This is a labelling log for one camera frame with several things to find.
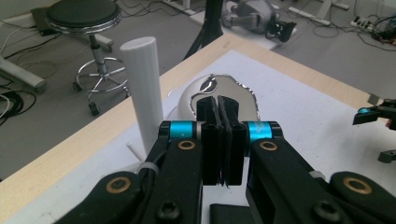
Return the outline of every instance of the white cylinder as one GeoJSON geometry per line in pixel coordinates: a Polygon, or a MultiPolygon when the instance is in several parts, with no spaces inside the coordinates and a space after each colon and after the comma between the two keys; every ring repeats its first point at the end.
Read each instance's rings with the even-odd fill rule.
{"type": "Polygon", "coordinates": [[[163,121],[160,72],[155,37],[126,42],[120,47],[146,154],[157,140],[163,121]]]}

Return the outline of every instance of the table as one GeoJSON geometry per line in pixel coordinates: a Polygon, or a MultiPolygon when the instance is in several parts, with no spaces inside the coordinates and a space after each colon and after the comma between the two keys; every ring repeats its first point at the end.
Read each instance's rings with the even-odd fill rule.
{"type": "MultiPolygon", "coordinates": [[[[169,91],[188,82],[229,50],[247,55],[347,105],[355,108],[368,105],[366,101],[369,94],[234,35],[220,37],[162,75],[162,98],[164,99],[169,91]]],[[[0,222],[12,217],[134,122],[136,118],[131,99],[126,99],[0,183],[0,209],[2,211],[0,222]]]]}

